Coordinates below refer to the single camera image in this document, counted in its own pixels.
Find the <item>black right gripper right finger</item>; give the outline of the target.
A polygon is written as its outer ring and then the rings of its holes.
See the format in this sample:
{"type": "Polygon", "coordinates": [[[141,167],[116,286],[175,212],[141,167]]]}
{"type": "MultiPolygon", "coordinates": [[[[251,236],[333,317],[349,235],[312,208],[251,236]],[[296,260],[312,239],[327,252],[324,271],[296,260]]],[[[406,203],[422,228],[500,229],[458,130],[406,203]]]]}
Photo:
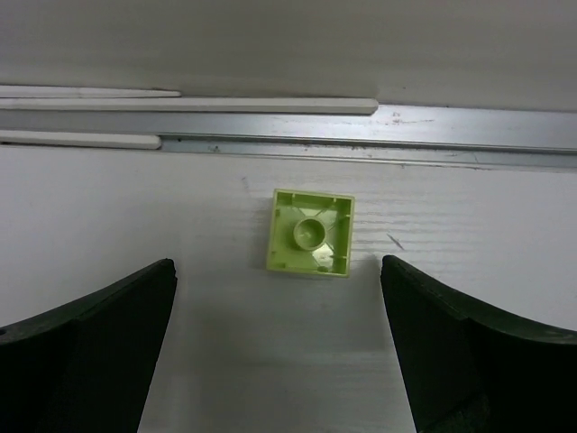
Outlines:
{"type": "Polygon", "coordinates": [[[492,306],[393,255],[381,289],[419,432],[574,432],[576,334],[492,306]]]}

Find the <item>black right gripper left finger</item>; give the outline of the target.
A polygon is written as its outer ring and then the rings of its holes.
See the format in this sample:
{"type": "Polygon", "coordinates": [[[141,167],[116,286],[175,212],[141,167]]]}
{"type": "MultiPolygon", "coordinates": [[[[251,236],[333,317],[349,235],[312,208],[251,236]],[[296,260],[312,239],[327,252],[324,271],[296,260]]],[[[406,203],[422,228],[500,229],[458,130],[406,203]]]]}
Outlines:
{"type": "Polygon", "coordinates": [[[163,259],[2,327],[1,430],[137,431],[176,288],[163,259]]]}

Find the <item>pale green lego brick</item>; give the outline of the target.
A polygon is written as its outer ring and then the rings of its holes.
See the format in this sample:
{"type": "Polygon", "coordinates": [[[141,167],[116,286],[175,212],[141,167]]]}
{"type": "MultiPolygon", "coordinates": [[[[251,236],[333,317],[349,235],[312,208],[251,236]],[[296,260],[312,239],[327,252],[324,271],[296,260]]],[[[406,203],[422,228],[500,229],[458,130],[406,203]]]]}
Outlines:
{"type": "Polygon", "coordinates": [[[275,189],[267,269],[348,277],[354,204],[352,196],[275,189]]]}

